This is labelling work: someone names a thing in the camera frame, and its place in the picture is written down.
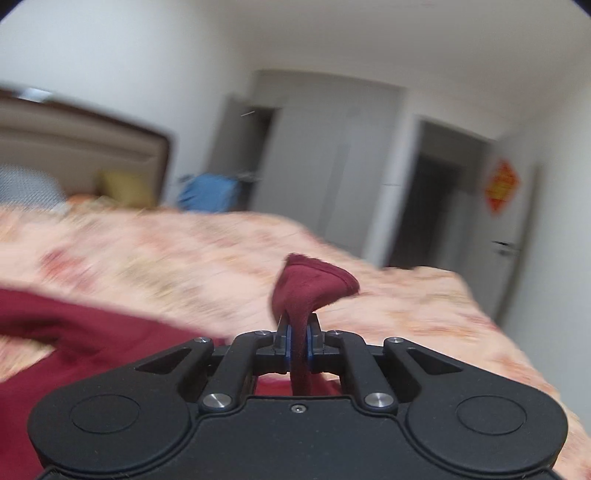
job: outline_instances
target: upholstered headboard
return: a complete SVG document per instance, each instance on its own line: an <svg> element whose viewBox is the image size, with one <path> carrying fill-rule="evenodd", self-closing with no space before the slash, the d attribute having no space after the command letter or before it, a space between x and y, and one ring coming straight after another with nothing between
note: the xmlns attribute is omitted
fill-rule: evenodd
<svg viewBox="0 0 591 480"><path fill-rule="evenodd" d="M53 175L68 194L95 193L99 170L140 174L160 198L170 142L152 130L65 103L0 89L0 163Z"/></svg>

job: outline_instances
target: black robotic gripper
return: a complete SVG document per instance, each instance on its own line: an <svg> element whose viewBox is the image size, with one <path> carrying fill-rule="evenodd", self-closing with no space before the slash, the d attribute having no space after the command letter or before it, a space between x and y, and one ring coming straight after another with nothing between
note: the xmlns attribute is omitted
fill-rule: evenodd
<svg viewBox="0 0 591 480"><path fill-rule="evenodd" d="M197 338L42 399L28 432L39 480L558 479L561 407L529 386L402 338L307 330L337 397L259 397L289 371L291 327L214 348Z"/></svg>

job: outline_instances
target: floral bedspread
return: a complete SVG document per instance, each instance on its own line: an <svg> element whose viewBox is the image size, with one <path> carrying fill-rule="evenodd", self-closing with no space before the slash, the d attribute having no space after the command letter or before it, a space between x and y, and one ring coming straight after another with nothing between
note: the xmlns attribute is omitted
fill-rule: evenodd
<svg viewBox="0 0 591 480"><path fill-rule="evenodd" d="M113 308L228 339L274 329L269 295L291 252L334 263L361 293L321 309L324 330L381 344L401 336L560 401L525 355L472 300L462 280L432 268L377 270L320 242L301 225L257 213L115 211L58 215L0 209L0 284ZM0 336L0 381L51 348ZM591 479L591 440L567 409L556 470Z"/></svg>

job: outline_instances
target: red door decoration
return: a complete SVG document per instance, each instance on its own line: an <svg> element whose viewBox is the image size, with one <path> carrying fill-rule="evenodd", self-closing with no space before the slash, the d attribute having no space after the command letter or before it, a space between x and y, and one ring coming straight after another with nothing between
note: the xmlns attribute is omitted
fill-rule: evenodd
<svg viewBox="0 0 591 480"><path fill-rule="evenodd" d="M508 160L501 158L485 190L485 197L493 215L498 215L519 187L517 172Z"/></svg>

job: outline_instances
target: gray pillow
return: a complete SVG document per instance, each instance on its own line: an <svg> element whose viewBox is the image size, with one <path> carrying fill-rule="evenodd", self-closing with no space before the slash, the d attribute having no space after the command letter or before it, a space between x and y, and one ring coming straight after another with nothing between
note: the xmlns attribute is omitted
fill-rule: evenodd
<svg viewBox="0 0 591 480"><path fill-rule="evenodd" d="M65 201L60 184L47 173L0 164L0 203L49 209Z"/></svg>

